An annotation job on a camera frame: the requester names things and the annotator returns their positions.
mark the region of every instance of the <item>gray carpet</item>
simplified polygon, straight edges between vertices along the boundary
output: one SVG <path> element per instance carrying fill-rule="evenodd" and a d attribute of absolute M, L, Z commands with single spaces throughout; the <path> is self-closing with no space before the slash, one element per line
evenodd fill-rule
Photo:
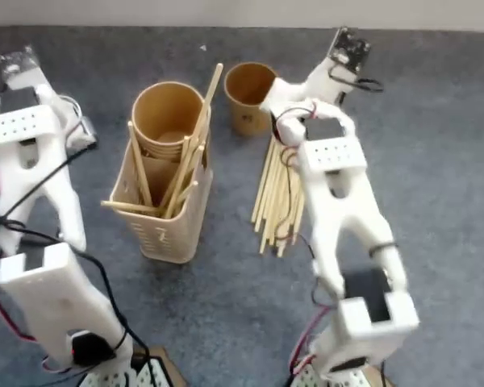
<path fill-rule="evenodd" d="M 194 260 L 182 267 L 140 256 L 135 237 L 99 206 L 115 181 L 131 103 L 145 86 L 179 80 L 204 90 L 214 65 L 260 60 L 300 81 L 333 31 L 223 28 L 0 28 L 0 52 L 32 42 L 55 88 L 73 95 L 101 146 L 71 167 L 89 250 L 106 265 L 119 305 L 148 343 L 163 344 L 192 386 L 279 386 L 314 308 L 307 250 L 257 253 L 248 218 L 267 139 L 229 127 L 220 90 L 212 121 L 215 182 Z M 484 386 L 484 35 L 367 31 L 365 72 L 383 95 L 355 92 L 369 175 L 390 220 L 422 324 L 387 365 L 402 387 Z M 205 44 L 204 52 L 199 47 Z M 321 135 L 321 129 L 315 129 Z M 53 232 L 42 203 L 31 225 Z M 343 266 L 366 261 L 354 239 Z M 102 289 L 94 268 L 84 264 Z M 0 385 L 53 380 L 43 352 L 0 321 Z"/>

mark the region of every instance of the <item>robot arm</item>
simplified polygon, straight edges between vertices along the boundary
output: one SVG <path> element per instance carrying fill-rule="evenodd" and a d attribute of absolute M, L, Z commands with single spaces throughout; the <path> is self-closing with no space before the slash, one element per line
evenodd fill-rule
<path fill-rule="evenodd" d="M 355 124 L 338 106 L 356 85 L 369 51 L 362 42 L 340 30 L 305 82 L 291 85 L 278 78 L 261 104 L 271 113 L 275 136 L 297 149 L 296 168 L 312 222 L 313 270 L 337 303 L 330 325 L 310 347 L 312 367 L 324 380 L 343 374 L 348 381 L 348 371 L 383 361 L 419 325 L 398 247 L 366 174 Z M 337 119 L 344 134 L 309 141 L 304 119 Z M 340 271 L 336 248 L 343 229 L 359 237 L 379 270 Z"/>
<path fill-rule="evenodd" d="M 33 268 L 27 255 L 18 253 L 22 234 L 1 225 L 0 288 L 22 310 L 37 343 L 61 367 L 130 375 L 131 336 L 73 252 L 85 251 L 86 235 L 68 166 L 38 186 L 65 165 L 69 131 L 86 124 L 56 94 L 37 63 L 27 60 L 29 51 L 20 54 L 21 63 L 8 64 L 9 87 L 0 94 L 0 216 L 26 224 L 35 200 L 44 195 L 58 213 L 65 242 L 46 247 L 42 263 Z M 4 57 L 18 59 L 11 55 Z M 95 142 L 82 131 L 74 132 L 81 144 Z"/>

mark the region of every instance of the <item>paper cup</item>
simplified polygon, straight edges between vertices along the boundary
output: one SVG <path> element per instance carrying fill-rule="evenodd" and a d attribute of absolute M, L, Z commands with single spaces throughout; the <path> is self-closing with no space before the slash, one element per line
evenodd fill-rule
<path fill-rule="evenodd" d="M 224 92 L 232 113 L 232 126 L 241 135 L 259 135 L 271 130 L 269 113 L 260 110 L 260 104 L 273 85 L 276 73 L 269 66 L 240 63 L 230 69 L 224 78 Z"/>
<path fill-rule="evenodd" d="M 161 82 L 142 91 L 132 107 L 140 146 L 153 156 L 181 156 L 183 137 L 192 135 L 202 108 L 201 94 L 180 82 Z"/>

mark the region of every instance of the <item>bundle of chopsticks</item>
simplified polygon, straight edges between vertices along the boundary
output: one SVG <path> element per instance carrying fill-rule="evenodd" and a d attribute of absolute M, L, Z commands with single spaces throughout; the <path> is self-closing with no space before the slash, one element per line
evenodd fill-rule
<path fill-rule="evenodd" d="M 135 166 L 140 184 L 139 189 L 143 203 L 140 205 L 135 203 L 102 201 L 101 204 L 103 206 L 113 207 L 116 210 L 142 213 L 165 219 L 172 218 L 181 211 L 185 200 L 198 186 L 198 182 L 194 180 L 190 181 L 188 185 L 186 185 L 186 178 L 195 170 L 198 163 L 201 162 L 202 154 L 205 152 L 209 129 L 209 125 L 206 124 L 207 114 L 208 110 L 210 109 L 211 100 L 215 94 L 217 85 L 219 84 L 222 71 L 223 65 L 218 63 L 215 67 L 210 86 L 208 87 L 207 95 L 204 98 L 201 111 L 199 112 L 199 116 L 195 123 L 194 131 L 192 132 L 192 135 L 187 135 L 183 139 L 180 164 L 177 167 L 177 171 L 173 175 L 173 178 L 169 183 L 165 194 L 159 203 L 159 206 L 154 206 L 152 203 L 147 173 L 144 170 L 144 163 L 142 159 L 143 150 L 140 148 L 131 121 L 127 124 L 127 126 L 129 129 L 129 136 L 131 138 L 131 146 L 135 159 Z"/>
<path fill-rule="evenodd" d="M 295 152 L 271 136 L 251 216 L 255 232 L 260 232 L 263 226 L 260 254 L 268 243 L 277 249 L 277 256 L 282 257 L 286 245 L 296 243 L 305 198 L 299 175 L 291 166 Z"/>

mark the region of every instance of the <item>beige plastic container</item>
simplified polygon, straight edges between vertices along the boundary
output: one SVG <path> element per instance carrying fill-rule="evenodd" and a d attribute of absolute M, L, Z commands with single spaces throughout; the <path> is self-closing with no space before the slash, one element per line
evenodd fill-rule
<path fill-rule="evenodd" d="M 259 106 L 273 85 L 276 73 L 269 66 L 257 62 L 240 63 L 224 78 L 224 92 L 229 99 L 232 126 L 241 135 L 269 132 L 269 113 Z"/>
<path fill-rule="evenodd" d="M 178 161 L 183 137 L 192 135 L 203 98 L 180 82 L 161 82 L 142 91 L 132 106 L 131 120 L 140 146 L 153 157 Z"/>
<path fill-rule="evenodd" d="M 147 258 L 184 264 L 194 257 L 213 179 L 213 172 L 207 164 L 207 152 L 208 149 L 203 155 L 202 163 L 198 163 L 192 173 L 191 180 L 196 180 L 198 186 L 190 193 L 181 211 L 174 218 L 162 219 L 115 210 L 138 235 L 140 250 Z M 129 142 L 110 201 L 141 204 L 133 159 Z M 165 193 L 178 164 L 144 157 L 144 166 L 152 198 L 157 203 Z"/>

